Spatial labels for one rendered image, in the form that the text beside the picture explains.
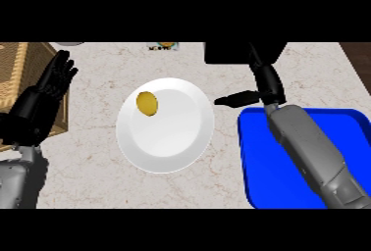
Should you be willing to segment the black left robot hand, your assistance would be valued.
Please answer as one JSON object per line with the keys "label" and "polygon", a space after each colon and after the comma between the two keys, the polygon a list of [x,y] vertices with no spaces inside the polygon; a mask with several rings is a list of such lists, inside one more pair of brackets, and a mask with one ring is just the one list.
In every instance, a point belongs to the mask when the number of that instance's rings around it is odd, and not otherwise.
{"label": "black left robot hand", "polygon": [[11,111],[0,113],[4,145],[39,146],[47,140],[78,72],[70,52],[60,50],[44,70],[38,84],[26,89]]}

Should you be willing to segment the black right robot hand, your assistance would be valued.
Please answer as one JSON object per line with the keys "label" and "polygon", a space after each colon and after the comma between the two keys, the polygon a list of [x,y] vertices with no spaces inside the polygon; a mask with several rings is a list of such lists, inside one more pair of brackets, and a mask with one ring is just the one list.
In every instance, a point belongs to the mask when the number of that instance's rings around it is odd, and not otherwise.
{"label": "black right robot hand", "polygon": [[246,90],[215,100],[217,105],[240,108],[262,102],[265,105],[285,104],[286,94],[283,82],[274,68],[286,42],[251,42],[249,62],[258,83],[258,90]]}

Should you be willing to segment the yellow lemon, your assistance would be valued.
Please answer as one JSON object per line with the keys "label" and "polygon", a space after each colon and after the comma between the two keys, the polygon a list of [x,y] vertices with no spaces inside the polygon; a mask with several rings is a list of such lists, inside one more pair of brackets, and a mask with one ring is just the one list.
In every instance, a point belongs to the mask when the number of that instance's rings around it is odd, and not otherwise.
{"label": "yellow lemon", "polygon": [[144,91],[138,94],[137,107],[141,113],[147,115],[149,117],[157,114],[159,101],[157,101],[156,95],[152,92]]}

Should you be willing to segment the white plate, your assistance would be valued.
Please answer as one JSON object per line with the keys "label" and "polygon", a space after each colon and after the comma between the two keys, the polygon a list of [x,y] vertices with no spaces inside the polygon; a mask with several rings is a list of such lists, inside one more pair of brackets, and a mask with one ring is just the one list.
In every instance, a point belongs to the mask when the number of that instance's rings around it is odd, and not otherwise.
{"label": "white plate", "polygon": [[[138,108],[143,92],[157,98],[154,116],[147,116]],[[211,101],[187,80],[159,78],[128,96],[118,115],[116,139],[126,159],[141,170],[168,174],[188,167],[209,146],[214,130]]]}

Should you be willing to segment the blue tray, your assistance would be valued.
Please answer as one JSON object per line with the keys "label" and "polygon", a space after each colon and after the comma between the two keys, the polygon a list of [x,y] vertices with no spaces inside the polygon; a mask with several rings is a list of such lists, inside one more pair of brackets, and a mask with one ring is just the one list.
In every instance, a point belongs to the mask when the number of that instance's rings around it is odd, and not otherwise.
{"label": "blue tray", "polygon": [[[350,171],[371,196],[371,122],[354,109],[307,108],[345,157]],[[258,209],[326,209],[287,152],[271,134],[264,107],[239,118],[246,193]]]}

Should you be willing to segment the black appliance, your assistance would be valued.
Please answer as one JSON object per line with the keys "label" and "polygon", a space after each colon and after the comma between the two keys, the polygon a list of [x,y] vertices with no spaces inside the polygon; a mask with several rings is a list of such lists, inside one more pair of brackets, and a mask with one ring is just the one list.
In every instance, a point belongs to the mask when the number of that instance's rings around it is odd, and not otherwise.
{"label": "black appliance", "polygon": [[286,48],[286,42],[205,43],[205,63],[211,65],[274,64]]}

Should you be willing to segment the dark brown wooden panel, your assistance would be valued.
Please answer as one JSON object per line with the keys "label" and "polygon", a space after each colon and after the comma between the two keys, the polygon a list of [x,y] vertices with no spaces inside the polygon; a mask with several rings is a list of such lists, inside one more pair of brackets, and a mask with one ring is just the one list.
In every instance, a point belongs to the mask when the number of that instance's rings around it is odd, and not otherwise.
{"label": "dark brown wooden panel", "polygon": [[341,47],[371,94],[371,42],[342,42]]}

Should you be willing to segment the small printed box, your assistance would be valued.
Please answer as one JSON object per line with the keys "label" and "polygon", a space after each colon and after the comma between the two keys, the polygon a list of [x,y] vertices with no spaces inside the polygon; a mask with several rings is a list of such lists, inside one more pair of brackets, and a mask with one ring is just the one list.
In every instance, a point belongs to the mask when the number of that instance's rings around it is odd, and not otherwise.
{"label": "small printed box", "polygon": [[180,43],[178,42],[149,42],[147,47],[150,50],[162,51],[178,51]]}

